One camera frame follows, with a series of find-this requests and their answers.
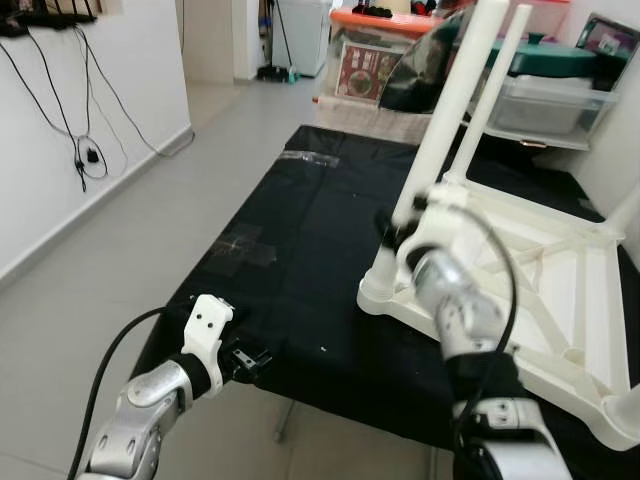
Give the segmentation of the black tablecloth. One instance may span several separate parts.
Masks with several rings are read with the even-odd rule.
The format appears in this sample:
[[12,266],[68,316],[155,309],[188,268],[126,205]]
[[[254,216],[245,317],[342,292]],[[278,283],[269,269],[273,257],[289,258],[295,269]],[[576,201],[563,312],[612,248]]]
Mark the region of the black tablecloth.
[[134,369],[174,356],[189,298],[215,294],[236,308],[230,344],[255,361],[234,367],[237,381],[397,442],[451,448],[453,396],[438,343],[355,302],[412,147],[315,125],[285,146],[337,163],[275,160],[180,283]]

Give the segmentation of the black bag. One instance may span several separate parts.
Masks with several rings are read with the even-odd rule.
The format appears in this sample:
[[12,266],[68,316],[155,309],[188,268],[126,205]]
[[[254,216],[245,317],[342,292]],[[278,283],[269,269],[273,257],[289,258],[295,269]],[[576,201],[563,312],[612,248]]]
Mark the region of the black bag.
[[470,18],[470,13],[457,12],[417,40],[390,73],[380,108],[433,113]]

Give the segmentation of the white plastic children table top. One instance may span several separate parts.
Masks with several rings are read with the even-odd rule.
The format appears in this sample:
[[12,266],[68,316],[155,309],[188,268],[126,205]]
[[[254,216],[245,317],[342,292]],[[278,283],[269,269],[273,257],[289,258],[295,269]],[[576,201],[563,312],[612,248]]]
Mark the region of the white plastic children table top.
[[[453,186],[444,179],[439,184]],[[580,419],[596,438],[607,428],[603,399],[634,387],[628,374],[623,242],[600,234],[599,221],[468,179],[456,187],[466,193],[463,206],[492,225],[515,261],[518,320],[509,352],[522,384]],[[506,312],[511,279],[484,234],[467,220],[449,251]]]

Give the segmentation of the long-handled broom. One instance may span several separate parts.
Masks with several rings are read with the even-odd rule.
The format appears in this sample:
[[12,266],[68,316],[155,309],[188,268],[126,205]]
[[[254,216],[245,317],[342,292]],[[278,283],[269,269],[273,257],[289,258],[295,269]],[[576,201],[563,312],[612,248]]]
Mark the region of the long-handled broom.
[[[279,0],[259,0],[259,37],[262,41],[262,55],[264,64],[256,70],[256,81],[289,83],[297,82],[297,73],[294,72],[287,27],[283,24],[283,10],[279,6]],[[276,41],[283,42],[285,64],[275,64]]]

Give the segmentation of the clear tape strip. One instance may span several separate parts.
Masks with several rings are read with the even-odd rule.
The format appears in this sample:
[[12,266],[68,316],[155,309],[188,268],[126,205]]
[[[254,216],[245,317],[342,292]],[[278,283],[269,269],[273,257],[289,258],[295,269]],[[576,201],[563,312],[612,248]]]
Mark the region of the clear tape strip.
[[298,151],[298,150],[285,150],[280,152],[278,161],[301,161],[301,163],[307,163],[312,165],[324,166],[324,168],[337,168],[340,164],[340,159],[337,156],[317,154],[312,151]]

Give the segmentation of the pink clear red-lidded box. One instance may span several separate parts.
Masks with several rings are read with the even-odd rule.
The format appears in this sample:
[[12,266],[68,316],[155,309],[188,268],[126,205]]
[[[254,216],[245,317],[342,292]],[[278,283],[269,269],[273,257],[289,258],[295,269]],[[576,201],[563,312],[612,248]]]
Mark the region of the pink clear red-lidded box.
[[525,33],[539,33],[548,37],[557,36],[564,19],[570,13],[572,0],[509,0],[509,10],[504,18],[500,33],[506,33],[509,23],[515,18],[520,5],[530,5],[530,15],[525,26]]

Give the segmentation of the dark photo-print box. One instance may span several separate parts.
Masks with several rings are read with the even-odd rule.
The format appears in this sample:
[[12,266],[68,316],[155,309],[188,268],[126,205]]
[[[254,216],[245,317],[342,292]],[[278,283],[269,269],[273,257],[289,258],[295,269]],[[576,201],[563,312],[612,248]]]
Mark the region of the dark photo-print box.
[[639,29],[626,26],[599,13],[590,14],[577,38],[575,47],[622,61],[634,58],[640,44]]

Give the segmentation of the beige low bench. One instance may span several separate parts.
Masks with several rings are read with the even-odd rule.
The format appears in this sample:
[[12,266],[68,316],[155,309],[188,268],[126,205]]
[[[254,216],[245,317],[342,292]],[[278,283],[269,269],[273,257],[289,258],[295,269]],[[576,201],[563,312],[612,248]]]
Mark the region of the beige low bench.
[[329,131],[420,145],[431,120],[426,113],[403,113],[381,109],[369,102],[337,99],[328,95],[314,97],[315,125]]

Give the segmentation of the white fridge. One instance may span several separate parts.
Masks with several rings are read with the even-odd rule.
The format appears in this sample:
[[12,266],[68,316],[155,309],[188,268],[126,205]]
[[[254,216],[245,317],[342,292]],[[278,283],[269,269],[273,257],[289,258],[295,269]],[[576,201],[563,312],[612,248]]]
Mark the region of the white fridge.
[[275,0],[271,12],[271,64],[316,77],[324,67],[332,20],[340,0]]

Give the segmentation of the clear plastic storage box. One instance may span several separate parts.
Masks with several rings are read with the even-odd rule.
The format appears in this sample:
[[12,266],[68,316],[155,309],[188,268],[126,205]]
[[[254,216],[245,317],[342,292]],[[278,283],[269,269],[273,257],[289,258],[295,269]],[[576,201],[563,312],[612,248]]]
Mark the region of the clear plastic storage box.
[[504,78],[485,132],[506,140],[586,151],[617,93],[594,90],[585,77]]

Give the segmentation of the beige door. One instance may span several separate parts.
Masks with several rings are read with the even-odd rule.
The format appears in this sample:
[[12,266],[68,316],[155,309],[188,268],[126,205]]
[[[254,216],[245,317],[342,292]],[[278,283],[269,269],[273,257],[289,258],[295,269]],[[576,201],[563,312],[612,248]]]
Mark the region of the beige door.
[[180,55],[189,83],[233,84],[233,0],[174,0]]

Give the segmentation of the orange-lidded clear storage box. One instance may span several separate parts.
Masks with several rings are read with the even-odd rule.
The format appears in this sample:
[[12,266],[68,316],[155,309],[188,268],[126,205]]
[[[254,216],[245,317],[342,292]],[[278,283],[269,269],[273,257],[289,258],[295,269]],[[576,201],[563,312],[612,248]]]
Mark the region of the orange-lidded clear storage box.
[[442,19],[394,13],[383,18],[353,12],[351,6],[329,14],[332,31],[317,97],[378,102],[402,56]]

